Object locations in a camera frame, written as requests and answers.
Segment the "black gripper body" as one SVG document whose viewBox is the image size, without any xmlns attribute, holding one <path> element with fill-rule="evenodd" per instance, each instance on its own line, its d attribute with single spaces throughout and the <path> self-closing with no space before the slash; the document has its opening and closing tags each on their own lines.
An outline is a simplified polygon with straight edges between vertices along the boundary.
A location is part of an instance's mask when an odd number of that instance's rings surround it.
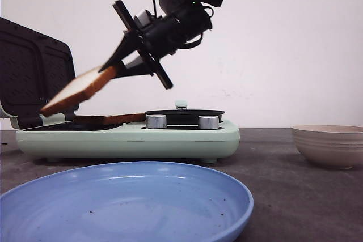
<svg viewBox="0 0 363 242">
<path fill-rule="evenodd" d="M 125 57 L 122 61 L 126 65 L 138 56 L 150 58 L 150 66 L 166 89 L 173 87 L 160 59 L 168 54 L 174 54 L 178 49 L 189 49 L 201 43 L 200 40 L 189 43 L 206 30 L 212 29 L 212 22 L 201 4 L 187 3 L 176 12 L 158 17 L 149 25 L 139 29 L 124 3 L 119 0 L 113 4 L 114 9 L 127 27 L 127 31 L 134 31 L 142 36 L 142 47 Z"/>
</svg>

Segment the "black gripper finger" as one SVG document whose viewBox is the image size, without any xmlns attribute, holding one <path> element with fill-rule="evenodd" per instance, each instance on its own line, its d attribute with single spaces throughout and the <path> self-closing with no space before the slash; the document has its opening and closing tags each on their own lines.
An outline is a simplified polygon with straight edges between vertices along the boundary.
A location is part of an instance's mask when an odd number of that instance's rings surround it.
<svg viewBox="0 0 363 242">
<path fill-rule="evenodd" d="M 118 61 L 114 67 L 116 69 L 116 75 L 113 77 L 133 77 L 139 75 L 154 75 L 154 71 L 150 66 L 150 58 L 146 56 L 138 56 L 130 63 L 124 64 L 123 61 Z"/>
<path fill-rule="evenodd" d="M 99 69 L 99 72 L 102 72 L 109 67 L 115 69 L 114 65 L 118 61 L 122 61 L 125 57 L 133 53 L 135 50 L 139 50 L 141 47 L 142 36 L 134 31 L 126 32 L 113 55 L 111 55 L 109 60 Z"/>
</svg>

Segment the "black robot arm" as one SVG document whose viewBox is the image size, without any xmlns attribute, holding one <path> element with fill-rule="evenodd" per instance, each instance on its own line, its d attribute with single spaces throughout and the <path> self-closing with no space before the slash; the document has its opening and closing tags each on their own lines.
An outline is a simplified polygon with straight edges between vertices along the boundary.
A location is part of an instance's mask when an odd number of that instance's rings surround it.
<svg viewBox="0 0 363 242">
<path fill-rule="evenodd" d="M 165 16 L 143 11 L 131 16 L 123 1 L 113 4 L 127 30 L 109 60 L 96 74 L 95 89 L 111 79 L 134 75 L 157 75 L 166 89 L 173 84 L 160 60 L 178 49 L 198 46 L 203 33 L 212 29 L 206 9 L 219 7 L 223 0 L 159 0 Z"/>
</svg>

